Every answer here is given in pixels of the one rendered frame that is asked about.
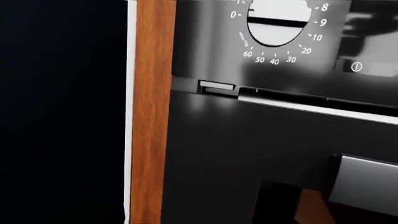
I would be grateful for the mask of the black oven door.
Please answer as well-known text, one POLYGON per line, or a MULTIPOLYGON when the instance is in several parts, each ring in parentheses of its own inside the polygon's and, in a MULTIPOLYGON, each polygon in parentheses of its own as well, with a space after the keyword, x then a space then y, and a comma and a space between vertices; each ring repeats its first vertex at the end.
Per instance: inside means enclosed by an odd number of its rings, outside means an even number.
POLYGON ((327 201, 335 154, 398 164, 398 124, 172 91, 161 224, 398 224, 327 201))

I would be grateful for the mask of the black fridge door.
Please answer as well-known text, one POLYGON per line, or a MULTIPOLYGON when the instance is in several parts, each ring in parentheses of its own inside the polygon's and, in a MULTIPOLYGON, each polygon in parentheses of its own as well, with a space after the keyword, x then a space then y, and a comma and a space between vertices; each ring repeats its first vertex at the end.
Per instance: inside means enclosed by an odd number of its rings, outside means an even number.
POLYGON ((0 0, 0 224, 124 224, 126 0, 0 0))

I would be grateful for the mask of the brown wooden cabinet panel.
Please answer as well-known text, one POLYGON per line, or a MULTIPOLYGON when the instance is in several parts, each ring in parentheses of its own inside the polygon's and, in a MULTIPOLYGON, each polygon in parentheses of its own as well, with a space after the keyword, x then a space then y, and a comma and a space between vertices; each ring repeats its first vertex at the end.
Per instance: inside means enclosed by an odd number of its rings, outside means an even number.
POLYGON ((136 3, 129 224, 161 224, 176 3, 136 3))

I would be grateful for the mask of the black built-in oven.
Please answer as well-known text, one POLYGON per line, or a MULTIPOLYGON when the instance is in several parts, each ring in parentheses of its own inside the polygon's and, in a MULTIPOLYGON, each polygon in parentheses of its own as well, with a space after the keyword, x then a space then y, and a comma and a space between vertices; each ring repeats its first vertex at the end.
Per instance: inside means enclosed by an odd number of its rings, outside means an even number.
POLYGON ((172 75, 239 101, 398 124, 398 0, 306 0, 293 41, 249 33, 252 0, 177 0, 172 75))

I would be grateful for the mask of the silver timer dial knob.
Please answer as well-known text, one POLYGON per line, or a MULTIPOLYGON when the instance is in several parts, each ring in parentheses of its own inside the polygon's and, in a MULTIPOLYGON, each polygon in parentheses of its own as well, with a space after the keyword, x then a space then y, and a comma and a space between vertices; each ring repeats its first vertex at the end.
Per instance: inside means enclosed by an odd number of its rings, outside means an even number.
POLYGON ((298 37, 311 14, 306 0, 252 0, 246 21, 256 42, 280 47, 298 37))

